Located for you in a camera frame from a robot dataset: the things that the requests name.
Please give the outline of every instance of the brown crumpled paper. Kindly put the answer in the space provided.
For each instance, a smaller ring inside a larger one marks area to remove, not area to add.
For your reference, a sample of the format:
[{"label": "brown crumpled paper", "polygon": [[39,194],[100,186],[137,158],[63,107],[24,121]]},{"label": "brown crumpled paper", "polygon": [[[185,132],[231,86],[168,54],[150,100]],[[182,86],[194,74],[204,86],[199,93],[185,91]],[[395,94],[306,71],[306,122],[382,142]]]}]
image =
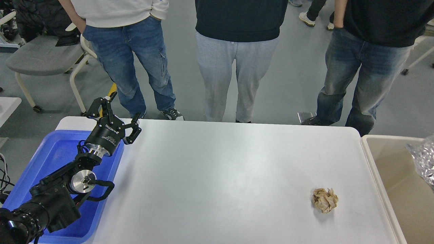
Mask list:
[{"label": "brown crumpled paper", "polygon": [[313,191],[312,203],[317,209],[321,209],[324,214],[337,207],[338,201],[339,198],[336,196],[333,188],[329,189],[328,192],[324,188],[318,188]]}]

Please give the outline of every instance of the gray chair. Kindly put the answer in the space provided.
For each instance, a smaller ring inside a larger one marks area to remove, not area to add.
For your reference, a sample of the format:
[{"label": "gray chair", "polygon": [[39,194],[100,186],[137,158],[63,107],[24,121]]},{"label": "gray chair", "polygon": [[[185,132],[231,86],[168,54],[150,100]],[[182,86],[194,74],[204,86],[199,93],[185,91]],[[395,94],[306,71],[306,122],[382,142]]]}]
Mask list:
[{"label": "gray chair", "polygon": [[[425,26],[425,34],[422,38],[425,38],[426,36],[434,36],[434,19],[428,22],[428,24]],[[420,56],[418,59],[416,59],[413,63],[411,63],[407,68],[401,71],[401,74],[406,76],[408,74],[409,69],[413,68],[416,64],[418,64],[420,61],[422,61],[424,58],[426,58],[428,55],[430,55],[432,52],[434,52],[434,47],[430,48],[428,51],[426,51],[422,56]]]},{"label": "gray chair", "polygon": [[[72,30],[75,26],[71,24],[66,30]],[[80,45],[56,47],[58,38],[56,36],[38,36],[37,38],[20,47],[6,60],[6,66],[15,71],[15,78],[26,96],[33,110],[40,112],[41,107],[35,104],[29,91],[25,87],[21,74],[30,76],[52,76],[68,72],[73,68],[69,77],[72,92],[77,99],[82,115],[85,115],[86,108],[77,90],[75,76],[87,61],[94,57],[95,53],[90,50],[89,42],[80,37]]]}]

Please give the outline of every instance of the chair wheel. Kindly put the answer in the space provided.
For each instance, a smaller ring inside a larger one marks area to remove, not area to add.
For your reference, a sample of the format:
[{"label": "chair wheel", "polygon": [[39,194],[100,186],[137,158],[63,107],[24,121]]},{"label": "chair wheel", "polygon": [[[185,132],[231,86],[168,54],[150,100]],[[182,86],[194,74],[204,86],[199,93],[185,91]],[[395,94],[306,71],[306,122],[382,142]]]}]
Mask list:
[{"label": "chair wheel", "polygon": [[35,111],[35,112],[39,113],[39,112],[41,112],[41,111],[42,111],[42,108],[41,108],[41,107],[39,107],[38,105],[36,105],[36,106],[34,106],[34,107],[33,107],[33,111]]}]

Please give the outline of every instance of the white table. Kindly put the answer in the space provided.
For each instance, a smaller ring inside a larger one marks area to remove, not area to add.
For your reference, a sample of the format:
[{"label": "white table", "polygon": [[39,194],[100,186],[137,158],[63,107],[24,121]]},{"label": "white table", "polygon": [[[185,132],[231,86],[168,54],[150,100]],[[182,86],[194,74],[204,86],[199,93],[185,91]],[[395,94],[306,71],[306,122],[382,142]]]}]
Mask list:
[{"label": "white table", "polygon": [[[355,129],[140,122],[86,243],[397,243]],[[66,117],[56,129],[94,126]],[[338,207],[315,209],[315,188],[333,188]]]},{"label": "white table", "polygon": [[21,98],[19,97],[0,96],[0,127],[6,122],[20,103]]}]

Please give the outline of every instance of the black sweatshirt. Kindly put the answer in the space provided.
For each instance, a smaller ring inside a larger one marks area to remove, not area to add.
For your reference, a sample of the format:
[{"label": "black sweatshirt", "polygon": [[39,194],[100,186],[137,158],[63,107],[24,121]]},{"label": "black sweatshirt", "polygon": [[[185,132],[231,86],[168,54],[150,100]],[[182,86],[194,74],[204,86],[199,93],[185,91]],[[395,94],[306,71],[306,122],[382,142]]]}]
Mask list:
[{"label": "black sweatshirt", "polygon": [[433,0],[348,0],[344,28],[369,43],[405,47],[433,17]]},{"label": "black sweatshirt", "polygon": [[196,30],[203,36],[231,41],[275,39],[288,0],[195,0]]}]

